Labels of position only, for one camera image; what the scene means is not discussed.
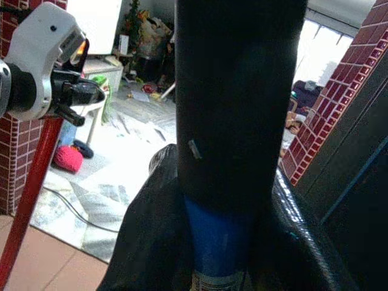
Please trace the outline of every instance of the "red metal stand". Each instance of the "red metal stand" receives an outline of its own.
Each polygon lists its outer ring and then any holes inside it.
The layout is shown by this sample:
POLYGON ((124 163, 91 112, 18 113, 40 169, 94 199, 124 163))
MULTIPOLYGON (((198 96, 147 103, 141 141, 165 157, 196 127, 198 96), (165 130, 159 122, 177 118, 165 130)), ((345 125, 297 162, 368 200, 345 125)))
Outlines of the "red metal stand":
POLYGON ((45 121, 41 139, 36 149, 30 173, 0 259, 0 291, 3 291, 27 231, 44 178, 55 151, 56 142, 62 127, 62 118, 45 121))

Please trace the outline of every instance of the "brick pillar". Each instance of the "brick pillar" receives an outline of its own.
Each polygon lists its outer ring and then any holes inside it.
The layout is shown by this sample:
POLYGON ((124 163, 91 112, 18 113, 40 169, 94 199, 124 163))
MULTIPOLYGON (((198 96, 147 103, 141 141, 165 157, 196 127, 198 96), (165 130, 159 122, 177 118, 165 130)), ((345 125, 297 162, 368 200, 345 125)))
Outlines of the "brick pillar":
POLYGON ((297 185, 332 129, 368 82, 387 45, 388 0, 377 0, 280 163, 292 185, 297 185))
MULTIPOLYGON (((2 0, 1 5, 13 8, 35 8, 42 0, 2 0)), ((67 0, 51 0, 66 9, 67 0)), ((10 47, 17 22, 12 15, 1 13, 0 55, 4 58, 10 47)), ((0 118, 0 213, 15 212, 25 179, 31 166, 43 121, 20 122, 10 115, 0 118)))

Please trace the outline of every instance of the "black cylindrical tube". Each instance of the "black cylindrical tube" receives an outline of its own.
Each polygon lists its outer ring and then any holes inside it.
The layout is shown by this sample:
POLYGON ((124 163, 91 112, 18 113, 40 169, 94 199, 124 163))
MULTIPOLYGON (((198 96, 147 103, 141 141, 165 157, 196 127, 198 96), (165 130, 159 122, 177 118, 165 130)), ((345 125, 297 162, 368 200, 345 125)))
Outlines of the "black cylindrical tube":
POLYGON ((178 0, 178 176, 192 200, 249 213, 269 198, 304 0, 178 0))

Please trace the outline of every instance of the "red cushion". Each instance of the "red cushion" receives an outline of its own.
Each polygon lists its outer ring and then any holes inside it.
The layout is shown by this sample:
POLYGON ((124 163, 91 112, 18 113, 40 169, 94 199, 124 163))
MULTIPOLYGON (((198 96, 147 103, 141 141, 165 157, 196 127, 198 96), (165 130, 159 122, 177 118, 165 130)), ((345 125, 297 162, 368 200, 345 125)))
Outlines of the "red cushion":
POLYGON ((81 168, 83 160, 81 153, 68 145, 59 147, 54 156, 55 164, 74 173, 81 168))

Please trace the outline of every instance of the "red brick wall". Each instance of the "red brick wall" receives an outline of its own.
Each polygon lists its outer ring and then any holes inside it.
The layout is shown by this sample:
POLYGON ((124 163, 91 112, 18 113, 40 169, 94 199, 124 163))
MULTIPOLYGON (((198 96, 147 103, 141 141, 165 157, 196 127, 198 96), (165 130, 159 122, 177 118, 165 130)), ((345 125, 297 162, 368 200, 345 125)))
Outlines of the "red brick wall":
MULTIPOLYGON (((35 8, 42 0, 3 0, 9 7, 35 8)), ((66 9, 67 0, 51 0, 66 9)), ((4 58, 10 47, 12 33, 17 22, 8 13, 0 15, 0 55, 4 58)), ((0 118, 0 213, 13 213, 23 191, 25 179, 31 166, 39 141, 43 121, 20 122, 9 115, 0 118)))
POLYGON ((280 163, 296 185, 386 53, 388 0, 377 0, 280 163))

